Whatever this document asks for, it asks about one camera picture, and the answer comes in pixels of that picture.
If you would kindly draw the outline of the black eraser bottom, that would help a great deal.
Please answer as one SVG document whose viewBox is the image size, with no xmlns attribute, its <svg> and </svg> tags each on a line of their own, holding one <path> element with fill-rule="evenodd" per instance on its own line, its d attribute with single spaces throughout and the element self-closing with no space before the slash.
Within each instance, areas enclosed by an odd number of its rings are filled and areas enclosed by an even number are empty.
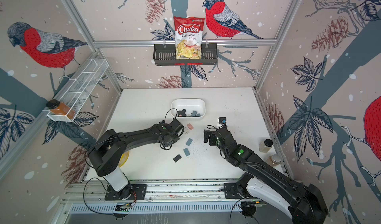
<svg viewBox="0 0 381 224">
<path fill-rule="evenodd" d="M 178 162 L 181 159 L 181 155 L 177 155 L 173 158 L 174 162 Z"/>
</svg>

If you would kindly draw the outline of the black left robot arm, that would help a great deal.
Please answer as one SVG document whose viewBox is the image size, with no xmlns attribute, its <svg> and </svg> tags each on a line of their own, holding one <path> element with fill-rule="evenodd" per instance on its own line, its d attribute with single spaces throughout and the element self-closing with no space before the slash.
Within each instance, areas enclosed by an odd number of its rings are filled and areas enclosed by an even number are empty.
<svg viewBox="0 0 381 224">
<path fill-rule="evenodd" d="M 88 157 L 97 175 L 109 183 L 108 193 L 112 198 L 126 200 L 132 195 L 133 188 L 119 167 L 122 155 L 148 144 L 159 144 L 160 148 L 169 150 L 179 141 L 184 130 L 185 127 L 176 118 L 171 123 L 161 121 L 147 129 L 133 132 L 117 133 L 110 129 L 90 149 Z"/>
</svg>

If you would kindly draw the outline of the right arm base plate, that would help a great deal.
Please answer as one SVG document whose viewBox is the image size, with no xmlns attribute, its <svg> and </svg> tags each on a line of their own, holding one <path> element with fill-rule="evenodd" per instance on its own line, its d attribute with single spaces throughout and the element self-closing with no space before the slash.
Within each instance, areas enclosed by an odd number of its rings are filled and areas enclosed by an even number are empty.
<svg viewBox="0 0 381 224">
<path fill-rule="evenodd" d="M 238 183 L 224 183 L 220 191 L 224 193 L 225 199 L 263 200 L 260 197 L 253 196 L 253 192 L 250 191 L 248 187 L 244 187 Z"/>
</svg>

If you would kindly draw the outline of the black eraser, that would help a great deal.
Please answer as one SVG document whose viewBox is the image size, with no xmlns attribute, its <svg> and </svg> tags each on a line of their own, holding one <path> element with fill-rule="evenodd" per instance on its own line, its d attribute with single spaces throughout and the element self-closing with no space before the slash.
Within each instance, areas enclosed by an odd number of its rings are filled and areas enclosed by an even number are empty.
<svg viewBox="0 0 381 224">
<path fill-rule="evenodd" d="M 174 162 L 178 162 L 181 159 L 181 155 L 177 155 L 173 158 Z"/>
<path fill-rule="evenodd" d="M 186 116 L 187 116 L 187 114 L 186 114 L 186 110 L 183 109 L 183 110 L 181 110 L 181 111 L 177 111 L 177 116 L 178 116 L 178 117 L 186 117 Z"/>
</svg>

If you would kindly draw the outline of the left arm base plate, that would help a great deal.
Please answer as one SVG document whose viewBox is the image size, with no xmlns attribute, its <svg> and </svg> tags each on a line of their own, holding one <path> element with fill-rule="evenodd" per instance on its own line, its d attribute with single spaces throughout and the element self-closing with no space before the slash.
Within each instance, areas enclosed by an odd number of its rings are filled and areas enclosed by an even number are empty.
<svg viewBox="0 0 381 224">
<path fill-rule="evenodd" d="M 113 187 L 108 184 L 107 192 L 105 195 L 106 201 L 119 201 L 119 200 L 144 200 L 147 190 L 146 184 L 128 184 L 120 191 L 115 191 Z"/>
</svg>

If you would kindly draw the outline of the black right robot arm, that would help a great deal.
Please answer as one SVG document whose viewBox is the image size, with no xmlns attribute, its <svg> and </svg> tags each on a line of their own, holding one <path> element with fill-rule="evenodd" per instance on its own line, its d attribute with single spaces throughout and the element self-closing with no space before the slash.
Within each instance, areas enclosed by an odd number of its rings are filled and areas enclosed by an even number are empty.
<svg viewBox="0 0 381 224">
<path fill-rule="evenodd" d="M 244 174 L 236 182 L 241 197 L 256 197 L 282 211 L 294 224 L 322 224 L 328 208 L 314 185 L 292 180 L 236 142 L 226 125 L 204 130 L 204 142 L 216 146 L 221 156 Z"/>
</svg>

